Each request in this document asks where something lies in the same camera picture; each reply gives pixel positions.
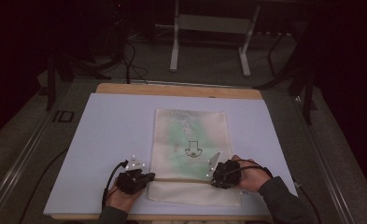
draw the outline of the white desk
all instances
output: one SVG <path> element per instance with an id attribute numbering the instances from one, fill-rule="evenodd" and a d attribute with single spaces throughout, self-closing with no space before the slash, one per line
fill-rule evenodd
<path id="1" fill-rule="evenodd" d="M 297 195 L 268 109 L 258 91 L 101 84 L 97 92 L 87 103 L 44 214 L 57 219 L 97 218 L 103 189 L 113 168 L 132 155 L 150 163 L 157 108 L 224 111 L 233 152 L 242 158 L 253 158 L 274 175 L 280 175 L 290 192 Z M 244 194 L 240 207 L 209 207 L 154 202 L 145 192 L 135 203 L 129 219 L 270 220 L 270 216 L 257 193 Z"/>
<path id="2" fill-rule="evenodd" d="M 174 45 L 172 47 L 170 65 L 171 72 L 175 72 L 177 70 L 177 59 L 179 55 L 179 30 L 185 29 L 245 34 L 245 42 L 242 47 L 238 49 L 238 53 L 241 60 L 243 74 L 245 77 L 249 77 L 250 70 L 247 63 L 247 47 L 249 45 L 250 38 L 252 37 L 259 11 L 260 5 L 257 5 L 252 14 L 251 20 L 179 14 L 179 0 L 175 0 Z"/>

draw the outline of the person's left hand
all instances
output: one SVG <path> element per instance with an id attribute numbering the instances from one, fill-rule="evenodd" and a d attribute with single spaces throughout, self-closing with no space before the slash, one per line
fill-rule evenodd
<path id="1" fill-rule="evenodd" d="M 132 206 L 137 198 L 145 191 L 142 189 L 136 194 L 126 194 L 117 188 L 117 178 L 113 184 L 113 187 L 107 193 L 106 206 L 118 208 L 126 213 L 130 213 Z"/>

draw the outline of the sleeve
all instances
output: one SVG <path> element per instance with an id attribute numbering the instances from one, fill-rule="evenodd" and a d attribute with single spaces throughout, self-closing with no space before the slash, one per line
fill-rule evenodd
<path id="1" fill-rule="evenodd" d="M 117 208 L 106 206 L 102 209 L 96 224 L 124 224 L 128 214 Z"/>
<path id="2" fill-rule="evenodd" d="M 295 195 L 289 192 L 281 177 L 274 177 L 265 182 L 259 189 L 274 223 L 317 223 L 313 213 Z"/>

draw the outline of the hand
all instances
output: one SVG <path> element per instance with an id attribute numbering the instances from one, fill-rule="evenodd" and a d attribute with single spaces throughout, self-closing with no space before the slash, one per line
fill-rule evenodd
<path id="1" fill-rule="evenodd" d="M 245 166 L 257 166 L 255 163 L 250 161 L 243 161 L 239 156 L 234 155 L 233 161 L 238 161 L 241 167 Z M 241 182 L 239 187 L 246 189 L 250 192 L 258 192 L 259 188 L 271 177 L 261 169 L 246 169 L 241 171 Z"/>
<path id="2" fill-rule="evenodd" d="M 142 189 L 134 195 L 126 194 L 117 188 L 117 178 L 113 187 L 107 193 L 106 206 L 118 208 L 126 213 L 130 213 L 137 198 L 145 191 Z"/>

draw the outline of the arrow symbol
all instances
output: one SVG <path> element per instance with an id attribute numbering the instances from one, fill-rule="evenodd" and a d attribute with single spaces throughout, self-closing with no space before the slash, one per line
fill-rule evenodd
<path id="1" fill-rule="evenodd" d="M 184 149 L 186 151 L 186 155 L 197 158 L 201 156 L 203 152 L 202 149 L 198 148 L 198 141 L 189 141 L 189 148 Z"/>

